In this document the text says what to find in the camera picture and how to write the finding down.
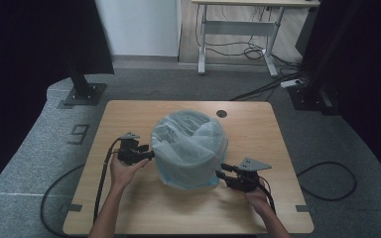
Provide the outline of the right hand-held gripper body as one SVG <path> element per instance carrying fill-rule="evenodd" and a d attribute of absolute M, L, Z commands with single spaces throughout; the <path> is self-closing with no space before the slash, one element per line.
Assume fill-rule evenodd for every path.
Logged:
<path fill-rule="evenodd" d="M 268 164 L 245 158 L 238 166 L 232 167 L 237 177 L 231 183 L 231 187 L 243 192 L 253 191 L 260 184 L 258 172 L 270 169 Z"/>

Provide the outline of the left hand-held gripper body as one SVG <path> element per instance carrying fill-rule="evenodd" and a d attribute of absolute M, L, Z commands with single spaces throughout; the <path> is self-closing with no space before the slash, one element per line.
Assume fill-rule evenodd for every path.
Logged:
<path fill-rule="evenodd" d="M 127 133 L 120 137 L 120 149 L 118 150 L 117 159 L 127 165 L 134 165 L 141 161 L 139 155 L 139 136 Z"/>

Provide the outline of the person's left hand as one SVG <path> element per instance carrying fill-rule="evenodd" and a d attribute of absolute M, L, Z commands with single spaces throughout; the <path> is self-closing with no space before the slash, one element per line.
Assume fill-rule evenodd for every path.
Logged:
<path fill-rule="evenodd" d="M 135 173 L 144 168 L 149 162 L 149 159 L 144 159 L 135 165 L 128 166 L 120 162 L 116 156 L 113 156 L 110 164 L 111 189 L 114 191 L 124 190 Z"/>

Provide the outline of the person's right hand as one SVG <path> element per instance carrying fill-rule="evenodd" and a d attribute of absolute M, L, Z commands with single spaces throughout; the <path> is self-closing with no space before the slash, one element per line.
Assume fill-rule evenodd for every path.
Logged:
<path fill-rule="evenodd" d="M 246 192 L 244 196 L 261 217 L 273 214 L 273 210 L 267 201 L 267 196 L 262 189 L 256 188 L 253 191 Z"/>

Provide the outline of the black stand base left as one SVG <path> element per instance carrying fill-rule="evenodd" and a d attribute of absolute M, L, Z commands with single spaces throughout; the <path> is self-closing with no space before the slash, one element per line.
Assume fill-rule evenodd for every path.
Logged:
<path fill-rule="evenodd" d="M 79 72 L 70 61 L 66 63 L 66 70 L 73 83 L 73 88 L 64 100 L 64 106 L 96 106 L 106 88 L 105 83 L 89 83 L 84 74 Z"/>

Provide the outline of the white power strip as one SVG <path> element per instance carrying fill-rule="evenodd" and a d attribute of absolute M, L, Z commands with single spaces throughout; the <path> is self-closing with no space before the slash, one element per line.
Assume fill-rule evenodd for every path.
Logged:
<path fill-rule="evenodd" d="M 294 87 L 294 86 L 302 86 L 303 82 L 300 79 L 291 79 L 287 81 L 283 81 L 280 83 L 282 88 Z"/>

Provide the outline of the dark curtain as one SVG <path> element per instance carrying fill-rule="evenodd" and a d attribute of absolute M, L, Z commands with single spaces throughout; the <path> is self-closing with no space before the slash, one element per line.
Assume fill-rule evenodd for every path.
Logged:
<path fill-rule="evenodd" d="M 0 174 L 41 114 L 50 85 L 112 71 L 96 0 L 0 0 Z"/>
<path fill-rule="evenodd" d="M 322 90 L 381 163 L 381 0 L 364 0 Z"/>

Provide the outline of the black stand with base plate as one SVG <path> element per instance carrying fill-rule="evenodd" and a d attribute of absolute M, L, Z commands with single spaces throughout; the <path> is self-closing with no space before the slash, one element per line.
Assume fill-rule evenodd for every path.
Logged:
<path fill-rule="evenodd" d="M 363 1 L 320 0 L 301 64 L 305 84 L 288 90 L 296 110 L 334 114 L 333 105 L 322 90 L 327 81 L 325 74 Z"/>

